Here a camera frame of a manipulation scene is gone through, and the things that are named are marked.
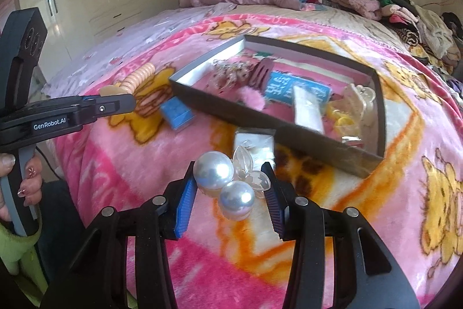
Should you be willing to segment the green sleeve forearm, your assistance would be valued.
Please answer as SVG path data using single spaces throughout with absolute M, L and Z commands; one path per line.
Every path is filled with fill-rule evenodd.
M 38 217 L 38 224 L 35 234 L 21 237 L 14 234 L 12 222 L 1 221 L 1 260 L 9 276 L 33 308 L 39 308 L 48 289 L 36 247 L 42 235 L 41 216 Z

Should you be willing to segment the person's left hand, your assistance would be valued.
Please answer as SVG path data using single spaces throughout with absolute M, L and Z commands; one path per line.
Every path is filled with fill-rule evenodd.
M 16 163 L 12 154 L 1 153 L 0 171 L 1 177 L 7 176 Z M 24 199 L 24 205 L 37 205 L 42 200 L 42 163 L 35 154 L 25 165 L 25 179 L 17 192 L 19 198 Z

